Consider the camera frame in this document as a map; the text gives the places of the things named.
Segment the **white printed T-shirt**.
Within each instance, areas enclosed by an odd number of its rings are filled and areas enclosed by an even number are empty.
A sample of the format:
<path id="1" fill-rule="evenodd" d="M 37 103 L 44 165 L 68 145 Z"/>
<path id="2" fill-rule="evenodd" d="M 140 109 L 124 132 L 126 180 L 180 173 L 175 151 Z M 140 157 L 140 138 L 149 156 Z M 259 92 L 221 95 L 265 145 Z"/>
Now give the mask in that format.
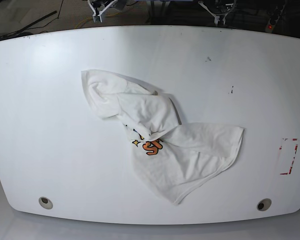
<path id="1" fill-rule="evenodd" d="M 240 126 L 179 121 L 173 102 L 103 70 L 81 72 L 91 110 L 123 124 L 136 175 L 173 205 L 230 168 L 242 145 Z"/>

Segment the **red tape rectangle marker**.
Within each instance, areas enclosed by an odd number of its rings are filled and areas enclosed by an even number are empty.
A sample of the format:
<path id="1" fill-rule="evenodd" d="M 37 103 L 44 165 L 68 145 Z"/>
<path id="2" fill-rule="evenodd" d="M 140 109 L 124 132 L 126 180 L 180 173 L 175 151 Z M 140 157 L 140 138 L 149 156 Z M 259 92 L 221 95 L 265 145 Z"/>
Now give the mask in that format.
<path id="1" fill-rule="evenodd" d="M 299 142 L 297 138 L 281 139 L 277 160 L 277 171 L 280 176 L 287 176 L 292 173 L 294 162 L 296 160 L 298 145 Z"/>

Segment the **black power strip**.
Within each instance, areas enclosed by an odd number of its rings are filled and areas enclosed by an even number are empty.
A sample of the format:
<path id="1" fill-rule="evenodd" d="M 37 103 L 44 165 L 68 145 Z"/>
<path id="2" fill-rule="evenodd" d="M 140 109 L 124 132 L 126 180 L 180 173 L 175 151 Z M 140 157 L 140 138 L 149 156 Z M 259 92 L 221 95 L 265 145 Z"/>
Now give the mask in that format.
<path id="1" fill-rule="evenodd" d="M 266 33 L 272 33 L 279 18 L 281 17 L 283 10 L 286 6 L 287 1 L 286 0 L 279 0 L 277 6 L 274 9 L 274 12 L 270 16 L 270 19 L 265 27 Z"/>

